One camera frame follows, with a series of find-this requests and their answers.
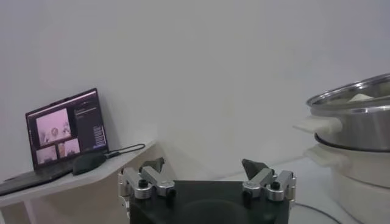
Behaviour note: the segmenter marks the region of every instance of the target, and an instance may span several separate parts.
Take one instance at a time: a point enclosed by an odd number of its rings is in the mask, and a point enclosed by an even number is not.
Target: black cable
[[[337,220],[336,218],[334,218],[333,216],[331,216],[330,214],[318,209],[318,208],[315,208],[315,207],[311,207],[310,205],[305,205],[305,204],[301,204],[301,203],[296,203],[295,205],[298,205],[298,206],[302,206],[304,208],[308,208],[308,209],[311,209],[311,210],[314,210],[316,212],[319,212],[321,214],[323,214],[324,216],[332,219],[333,221],[335,221],[337,224],[342,224],[339,220]]]
[[[125,149],[131,149],[131,148],[134,148],[134,147],[138,147],[138,148],[132,149],[132,150],[129,150],[129,151],[125,151],[125,152],[121,152],[121,151],[123,151]],[[116,150],[109,151],[106,154],[106,157],[107,157],[107,159],[110,159],[112,157],[116,157],[116,156],[119,156],[119,155],[122,155],[122,154],[125,154],[125,153],[139,151],[141,149],[144,149],[145,147],[146,147],[145,144],[130,145],[130,146],[127,146],[127,147],[124,147],[124,148],[121,148],[121,149],[116,149]]]

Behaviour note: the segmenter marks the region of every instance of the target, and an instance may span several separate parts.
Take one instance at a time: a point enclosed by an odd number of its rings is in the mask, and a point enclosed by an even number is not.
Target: table leg
[[[29,220],[31,224],[37,224],[37,218],[34,214],[34,208],[32,207],[32,203],[30,200],[24,201],[24,207],[26,208],[27,215],[29,216]]]
[[[0,224],[5,224],[4,217],[2,216],[1,209],[0,209]]]

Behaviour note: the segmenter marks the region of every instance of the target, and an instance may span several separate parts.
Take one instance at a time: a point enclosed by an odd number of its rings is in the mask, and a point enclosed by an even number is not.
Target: white backdrop
[[[389,71],[389,4],[0,2],[0,180],[31,170],[24,113],[97,87],[113,149],[157,137],[179,178],[300,156],[307,98]]]

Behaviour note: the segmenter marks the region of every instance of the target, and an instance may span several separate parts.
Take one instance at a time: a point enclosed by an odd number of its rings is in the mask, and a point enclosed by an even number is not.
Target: pot handle
[[[307,132],[330,135],[342,130],[342,123],[335,117],[308,116],[301,123],[293,125],[294,128]]]
[[[322,167],[346,167],[350,164],[348,157],[343,154],[323,149],[319,144],[306,150],[303,155],[309,157]]]

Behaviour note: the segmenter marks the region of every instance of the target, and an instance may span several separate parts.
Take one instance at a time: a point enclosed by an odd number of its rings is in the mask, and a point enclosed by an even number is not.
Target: laptop screen
[[[108,150],[97,89],[26,114],[34,169]]]

